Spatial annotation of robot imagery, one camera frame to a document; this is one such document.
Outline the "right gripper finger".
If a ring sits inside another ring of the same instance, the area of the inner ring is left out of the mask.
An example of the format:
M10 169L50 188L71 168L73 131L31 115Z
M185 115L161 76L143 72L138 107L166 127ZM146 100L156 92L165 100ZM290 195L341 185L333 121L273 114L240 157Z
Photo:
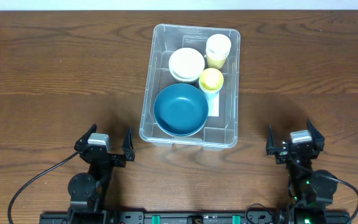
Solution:
M310 132L311 137L312 137L314 144L316 146L315 148L318 151L323 151L324 141L325 141L324 136L314 127L314 125L312 124L312 122L309 119L306 121L306 123L307 123L308 131Z
M268 130L268 138L267 138L267 143L266 143L266 153L267 153L268 156L275 154L275 143L274 143L274 139L273 139L273 131L272 131L271 126L269 126L269 130Z

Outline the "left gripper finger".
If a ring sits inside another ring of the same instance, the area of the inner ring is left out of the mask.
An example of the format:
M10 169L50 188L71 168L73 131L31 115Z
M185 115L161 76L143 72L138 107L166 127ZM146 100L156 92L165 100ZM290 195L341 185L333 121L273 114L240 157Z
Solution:
M82 135L82 137L79 138L79 140L77 140L77 142L75 143L74 146L74 150L77 152L84 152L87 150L87 148L90 147L90 144L88 143L88 139L90 138L90 136L95 133L97 130L97 125L93 124L89 130L87 130L87 132L84 133L84 135Z
M129 128L127 130L126 136L124 138L122 144L123 155L126 161L134 161L135 160L135 152L132 143L132 129Z

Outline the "dark blue bowl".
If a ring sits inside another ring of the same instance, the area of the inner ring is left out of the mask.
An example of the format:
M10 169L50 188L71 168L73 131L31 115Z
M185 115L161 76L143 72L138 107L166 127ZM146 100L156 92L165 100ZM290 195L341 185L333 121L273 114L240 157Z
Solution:
M171 136L191 136L206 124L209 106L193 85L177 83L164 88L154 101L157 125Z

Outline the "light blue cup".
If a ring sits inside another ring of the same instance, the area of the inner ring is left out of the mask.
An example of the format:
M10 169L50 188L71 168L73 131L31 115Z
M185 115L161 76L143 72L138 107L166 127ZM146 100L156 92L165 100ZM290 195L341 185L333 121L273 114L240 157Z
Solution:
M203 92L205 95L208 105L210 108L215 108L219 106L219 92L220 88L216 90L207 90L202 85L199 86L199 89Z

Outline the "yellow cup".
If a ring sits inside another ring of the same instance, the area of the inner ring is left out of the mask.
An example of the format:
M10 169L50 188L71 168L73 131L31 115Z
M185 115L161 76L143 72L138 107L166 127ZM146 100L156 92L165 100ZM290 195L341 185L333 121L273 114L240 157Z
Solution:
M216 69L221 69L223 67L223 65L226 62L226 57L225 58L220 58L220 59L214 59L212 57L210 57L209 55L206 56L207 59L207 64L209 68L216 68Z
M199 77L199 86L207 92L219 91L224 83L223 74L216 68L207 68Z

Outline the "yellow small bowl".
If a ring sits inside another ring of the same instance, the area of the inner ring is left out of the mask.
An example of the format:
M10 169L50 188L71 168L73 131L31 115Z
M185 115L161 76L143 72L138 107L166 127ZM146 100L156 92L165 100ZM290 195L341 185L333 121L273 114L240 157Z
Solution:
M198 75L198 76L191 77L191 78L183 78L183 77L180 77L180 76L178 76L178 75L172 73L172 77L173 77L176 81L178 81L178 82L180 82L180 83L189 83L189 84L192 84L192 83L196 82L196 81L199 79L200 76Z

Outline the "white small bowl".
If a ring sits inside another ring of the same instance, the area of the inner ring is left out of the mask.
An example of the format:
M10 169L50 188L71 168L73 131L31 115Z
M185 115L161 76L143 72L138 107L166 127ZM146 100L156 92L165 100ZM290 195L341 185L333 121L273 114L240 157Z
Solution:
M203 56L195 49L181 48L169 58L168 67L170 73L183 78L200 76L205 67Z

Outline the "cream cup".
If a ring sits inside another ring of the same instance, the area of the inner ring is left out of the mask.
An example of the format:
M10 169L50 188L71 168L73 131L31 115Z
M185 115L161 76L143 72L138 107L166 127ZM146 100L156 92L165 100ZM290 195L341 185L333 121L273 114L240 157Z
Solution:
M206 52L224 54L231 51L231 40L223 34L214 34L206 42Z

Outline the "pink cup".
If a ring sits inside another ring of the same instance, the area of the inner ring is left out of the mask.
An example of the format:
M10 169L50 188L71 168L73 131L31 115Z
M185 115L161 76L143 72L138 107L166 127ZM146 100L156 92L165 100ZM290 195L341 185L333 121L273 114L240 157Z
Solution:
M227 59L227 57L229 56L229 52L226 52L224 54L217 54L217 53L213 53L210 51L206 52L206 55L208 58L210 58L211 60L225 60Z

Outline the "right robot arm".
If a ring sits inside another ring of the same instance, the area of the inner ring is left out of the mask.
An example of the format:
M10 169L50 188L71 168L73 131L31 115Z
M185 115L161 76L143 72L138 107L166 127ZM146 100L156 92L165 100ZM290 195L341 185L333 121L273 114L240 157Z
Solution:
M327 223L326 207L333 203L338 179L326 170L313 170L312 160L324 149L324 136L307 121L307 129L290 133L276 144L269 128L266 152L288 169L288 194L295 203L277 215L277 223Z

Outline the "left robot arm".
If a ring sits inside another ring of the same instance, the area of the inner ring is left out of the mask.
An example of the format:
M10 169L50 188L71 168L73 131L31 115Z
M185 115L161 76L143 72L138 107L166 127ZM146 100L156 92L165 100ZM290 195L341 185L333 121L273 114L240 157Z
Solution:
M68 184L70 194L69 211L73 213L100 212L104 205L112 171L115 167L125 167L126 162L135 160L132 144L132 130L128 129L122 144L122 154L109 153L111 141L107 134L97 133L93 124L77 140L74 150L89 164L88 172L71 178Z

